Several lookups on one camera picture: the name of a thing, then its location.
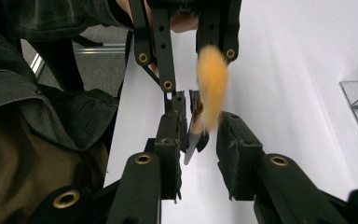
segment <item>white table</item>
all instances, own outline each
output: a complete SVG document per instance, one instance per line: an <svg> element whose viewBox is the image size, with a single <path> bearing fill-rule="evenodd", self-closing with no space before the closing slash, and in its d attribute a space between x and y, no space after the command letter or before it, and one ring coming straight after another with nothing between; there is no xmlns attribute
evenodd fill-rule
<svg viewBox="0 0 358 224"><path fill-rule="evenodd" d="M295 160L322 190L358 189L358 127L339 82L358 66L358 1L242 1L240 56L229 66L225 110L239 115L267 153ZM196 90L195 32L172 34L177 90ZM187 97L187 120L190 120ZM156 137L160 88L130 57L105 185ZM183 165L183 200L162 203L162 223L256 223L253 203L228 199L215 133Z"/></svg>

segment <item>orange pom-pom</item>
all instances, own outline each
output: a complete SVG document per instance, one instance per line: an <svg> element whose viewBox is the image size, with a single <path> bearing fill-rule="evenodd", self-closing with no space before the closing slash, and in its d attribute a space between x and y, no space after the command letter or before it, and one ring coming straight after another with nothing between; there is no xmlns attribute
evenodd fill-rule
<svg viewBox="0 0 358 224"><path fill-rule="evenodd" d="M210 131L218 125L228 80L227 63L219 48L206 46L200 50L197 76L203 105L200 121L203 130Z"/></svg>

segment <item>black metal bracket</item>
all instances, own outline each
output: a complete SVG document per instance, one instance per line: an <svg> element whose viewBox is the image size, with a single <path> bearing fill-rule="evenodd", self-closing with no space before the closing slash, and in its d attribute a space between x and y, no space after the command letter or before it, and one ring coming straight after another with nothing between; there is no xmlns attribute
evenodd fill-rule
<svg viewBox="0 0 358 224"><path fill-rule="evenodd" d="M179 116L177 112L168 112L161 117L155 140L154 152L161 157L162 199L176 199L180 194L181 169L179 164Z"/></svg>
<svg viewBox="0 0 358 224"><path fill-rule="evenodd" d="M90 191L81 186L56 189L36 208L30 224L77 224L92 223Z"/></svg>
<svg viewBox="0 0 358 224"><path fill-rule="evenodd" d="M240 117L222 113L216 150L229 197L255 200L258 223L358 223L358 190L347 203L320 191L293 160L266 155Z"/></svg>
<svg viewBox="0 0 358 224"><path fill-rule="evenodd" d="M151 152L129 157L106 223L160 222L159 163Z"/></svg>
<svg viewBox="0 0 358 224"><path fill-rule="evenodd" d="M196 52L206 45L215 45L222 50L228 63L237 59L241 0L148 0L147 3L153 25L148 23L144 0L130 0L134 55L136 62L165 93L176 91L170 20L180 12L191 12L199 17ZM148 67L151 63L158 65L158 76Z"/></svg>

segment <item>gray jacket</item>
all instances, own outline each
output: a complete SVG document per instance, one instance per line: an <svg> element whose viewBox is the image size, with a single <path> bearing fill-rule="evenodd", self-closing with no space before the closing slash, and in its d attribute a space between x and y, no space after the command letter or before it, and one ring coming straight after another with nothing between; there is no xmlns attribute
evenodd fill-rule
<svg viewBox="0 0 358 224"><path fill-rule="evenodd" d="M1 1L6 35L33 41L70 37L97 23L120 25L109 7L115 3ZM122 23L130 25L128 18L122 18ZM27 62L0 35L0 106L12 103L18 105L35 133L78 150L86 150L100 139L118 107L117 99L100 90L67 93L39 85Z"/></svg>

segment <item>person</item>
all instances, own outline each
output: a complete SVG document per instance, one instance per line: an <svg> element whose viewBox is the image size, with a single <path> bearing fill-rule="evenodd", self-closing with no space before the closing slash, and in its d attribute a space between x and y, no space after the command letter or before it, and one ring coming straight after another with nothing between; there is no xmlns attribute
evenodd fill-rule
<svg viewBox="0 0 358 224"><path fill-rule="evenodd" d="M55 76L72 76L78 71L71 38L97 24L131 30L129 1L0 0L0 223L27 222L60 187L94 192L103 186L107 152L101 137L114 121L118 99L84 91L81 82L64 83L62 90L37 83L13 46L13 40L26 39L55 66ZM189 13L171 19L175 32L197 24Z"/></svg>

